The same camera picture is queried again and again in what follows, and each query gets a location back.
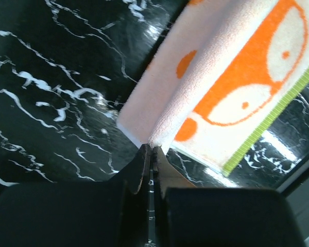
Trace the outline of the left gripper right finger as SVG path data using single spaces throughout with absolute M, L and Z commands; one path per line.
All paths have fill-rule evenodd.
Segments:
M 198 188 L 153 149 L 157 246 L 304 246 L 285 198 L 259 188 Z

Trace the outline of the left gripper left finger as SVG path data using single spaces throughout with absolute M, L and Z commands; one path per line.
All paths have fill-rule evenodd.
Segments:
M 0 196 L 0 246 L 144 246 L 151 149 L 103 182 L 27 183 Z

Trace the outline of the orange patterned cloth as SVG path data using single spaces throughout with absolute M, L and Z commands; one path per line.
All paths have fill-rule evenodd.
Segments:
M 117 126 L 229 175 L 308 81 L 309 1 L 189 1 Z

